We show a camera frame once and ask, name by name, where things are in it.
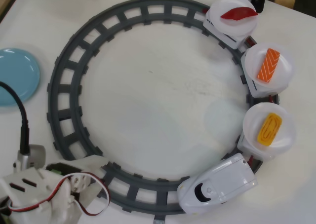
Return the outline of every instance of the track rail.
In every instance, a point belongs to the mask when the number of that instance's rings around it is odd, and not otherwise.
[[[164,13],[150,14],[148,6],[163,5]],[[187,15],[179,15],[172,13],[172,7],[184,7],[188,9]],[[133,8],[140,8],[141,15],[133,18],[127,18],[125,11]],[[209,9],[209,6],[191,0],[131,0],[118,5],[115,5],[100,14],[92,17],[84,26],[82,26],[77,33],[75,33],[61,52],[60,56],[56,59],[55,68],[51,77],[50,84],[48,85],[48,113],[47,120],[50,123],[52,134],[55,142],[55,148],[60,151],[64,159],[74,160],[75,157],[70,151],[71,144],[79,141],[82,148],[89,155],[103,155],[102,151],[96,147],[89,139],[89,132],[84,127],[81,116],[82,109],[79,106],[79,96],[81,94],[82,86],[80,85],[81,78],[87,73],[88,63],[92,57],[99,53],[99,47],[107,41],[114,39],[115,34],[119,31],[129,31],[135,24],[143,23],[149,25],[153,21],[163,21],[165,24],[172,22],[183,23],[184,27],[196,27],[201,30],[201,33],[208,36],[213,36],[203,23],[194,18],[195,13],[204,13]],[[107,19],[117,16],[119,23],[106,28],[102,23]],[[84,41],[84,38],[92,31],[97,30],[100,36],[92,43]],[[233,61],[241,66],[240,58],[242,53],[239,50],[233,50],[219,40],[219,45],[222,48],[227,48],[232,56]],[[70,61],[70,56],[77,47],[85,50],[79,62]],[[71,84],[61,84],[61,76],[64,70],[73,70],[74,75]],[[60,93],[70,94],[70,108],[65,110],[58,110],[58,95]],[[261,102],[262,100],[255,100],[250,94],[248,95],[248,102],[250,106]],[[60,121],[71,119],[74,126],[74,133],[68,136],[63,135],[60,126]],[[121,195],[113,190],[110,191],[111,201],[121,206],[123,210],[131,212],[137,211],[155,215],[156,221],[164,221],[166,215],[174,215],[184,213],[179,204],[167,204],[168,192],[176,191],[177,187],[182,181],[188,177],[183,177],[177,181],[168,181],[165,179],[157,179],[156,181],[144,179],[141,175],[130,174],[121,169],[115,163],[109,163],[103,167],[106,171],[104,180],[107,185],[111,183],[113,178],[117,178],[130,185],[127,196]],[[141,202],[136,200],[138,190],[147,189],[157,192],[156,204]]]

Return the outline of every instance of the white plate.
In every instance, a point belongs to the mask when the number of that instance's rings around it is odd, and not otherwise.
[[[257,75],[264,62],[268,48],[278,51],[280,53],[280,58],[270,82],[266,83],[257,79]],[[290,53],[282,46],[270,42],[259,43],[246,52],[245,69],[255,83],[274,89],[289,84],[294,76],[294,61]]]
[[[257,136],[269,113],[280,116],[282,124],[272,144],[267,147],[257,142]],[[296,140],[296,128],[292,116],[274,103],[259,103],[250,108],[243,120],[242,129],[251,146],[272,156],[286,152]]]
[[[248,0],[219,0],[212,4],[209,18],[214,27],[224,34],[236,37],[248,34],[255,29],[258,16],[244,18],[239,21],[221,18],[224,13],[238,7],[249,7],[255,10]]]

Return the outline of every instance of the white table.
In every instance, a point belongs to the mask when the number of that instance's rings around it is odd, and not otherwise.
[[[39,61],[40,85],[25,107],[30,143],[46,147],[47,163],[61,158],[46,120],[46,88],[56,57],[86,21],[123,1],[17,0],[0,24],[0,48],[22,48]],[[211,5],[215,0],[197,1]],[[256,188],[209,214],[171,216],[166,223],[315,222],[315,28],[315,18],[267,1],[252,35],[257,42],[284,45],[295,59],[296,75],[280,99],[295,118],[296,145],[263,164]],[[230,54],[197,30],[176,24],[137,26],[118,34],[90,62],[81,82],[82,120],[93,143],[123,169],[153,179],[193,175],[218,162],[241,132],[247,105],[240,74]],[[67,99],[60,101],[60,107],[67,107]],[[1,108],[0,176],[12,173],[20,121],[17,108]],[[62,126],[65,134],[71,133],[69,121]],[[122,184],[111,186],[128,190]],[[138,198],[154,202],[155,194],[139,193]],[[169,198],[175,201],[175,194]],[[153,217],[111,204],[103,215],[83,217],[80,223],[149,224]]]

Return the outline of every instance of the black cable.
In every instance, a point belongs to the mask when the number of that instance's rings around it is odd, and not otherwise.
[[[20,153],[22,155],[30,154],[30,146],[29,146],[29,122],[26,116],[25,108],[23,103],[21,102],[19,96],[15,93],[15,91],[4,82],[0,81],[0,87],[3,87],[8,93],[11,94],[16,104],[18,105],[21,116],[22,116],[22,127],[21,127],[21,140],[20,140]]]

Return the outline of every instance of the white wire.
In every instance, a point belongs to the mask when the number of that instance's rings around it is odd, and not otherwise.
[[[73,175],[89,176],[89,177],[91,177],[93,180],[95,180],[95,181],[102,187],[102,189],[104,190],[105,194],[107,195],[107,204],[106,204],[105,208],[104,208],[100,213],[104,212],[104,211],[108,208],[108,206],[109,206],[109,204],[110,204],[110,195],[109,195],[109,192],[107,191],[107,189],[105,188],[105,185],[104,185],[103,183],[101,183],[97,178],[95,178],[93,175],[91,175],[91,174],[89,174],[89,173],[77,172],[77,173],[71,173],[71,174],[68,174],[68,175],[63,176],[63,177],[57,182],[56,187],[52,190],[52,192],[50,193],[50,195],[49,195],[48,197],[50,197],[50,196],[54,193],[54,191],[55,191],[55,189],[57,188],[58,184],[59,184],[64,178],[67,178],[67,177],[73,176]],[[86,213],[84,213],[84,211],[82,210],[82,208],[80,207],[79,203],[78,203],[76,200],[74,200],[74,203],[77,204],[77,206],[79,207],[80,211],[81,211],[83,214],[86,215]],[[33,204],[33,205],[25,206],[25,207],[14,208],[14,207],[11,206],[11,204],[12,204],[12,201],[10,200],[9,203],[8,203],[8,207],[9,207],[9,209],[11,209],[11,211],[20,210],[20,209],[25,209],[25,208],[28,208],[28,207],[30,207],[30,206],[35,205],[35,204]]]

